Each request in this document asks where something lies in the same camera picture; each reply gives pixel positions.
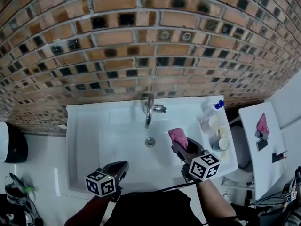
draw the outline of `smartphone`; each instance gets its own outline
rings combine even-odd
[[[261,139],[256,144],[257,144],[257,150],[261,151],[263,148],[265,148],[268,145],[268,141]]]

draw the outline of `pink rag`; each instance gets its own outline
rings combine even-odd
[[[169,133],[169,136],[170,136],[172,142],[176,141],[185,150],[187,149],[188,140],[185,136],[185,133],[184,133],[183,129],[175,128],[175,129],[169,130],[168,133]]]
[[[267,119],[265,117],[265,113],[263,113],[261,118],[259,119],[259,122],[257,124],[257,130],[264,131],[265,133],[267,133],[267,135],[269,134],[269,128],[267,125]]]

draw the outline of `sink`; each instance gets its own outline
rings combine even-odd
[[[144,127],[143,101],[124,101],[71,105],[67,107],[68,126],[66,160],[68,185],[71,190],[85,191],[84,176],[98,167],[115,161],[128,161],[129,170],[120,186],[122,193],[145,192],[184,184],[181,174],[183,162],[173,153],[168,131],[182,128],[185,135],[211,151],[209,138],[201,131],[199,118],[202,105],[223,99],[215,97],[189,97],[156,99],[168,112],[152,115],[148,129]],[[237,169],[237,160],[229,126],[230,148],[222,158],[215,177]],[[155,144],[148,147],[146,139]]]

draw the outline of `floor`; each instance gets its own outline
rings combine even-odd
[[[88,193],[70,191],[67,185],[65,166],[65,138],[25,135],[29,154],[26,163],[6,164],[0,167],[0,178],[4,180],[10,172],[24,181],[34,184],[35,192],[30,197],[44,220],[45,226],[62,226],[67,219],[78,212],[93,196]],[[245,192],[221,186],[224,178],[217,178],[213,183],[224,194],[227,192],[232,201],[243,204]],[[191,208],[202,223],[206,220],[198,200],[195,186],[181,189],[191,198]],[[4,183],[0,183],[0,193],[4,193]],[[110,202],[103,218],[106,222],[115,204]]]

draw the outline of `faucet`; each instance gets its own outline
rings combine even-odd
[[[151,123],[152,112],[166,113],[167,108],[163,105],[154,105],[154,94],[148,94],[147,101],[144,104],[144,112],[146,113],[145,128],[148,129]]]

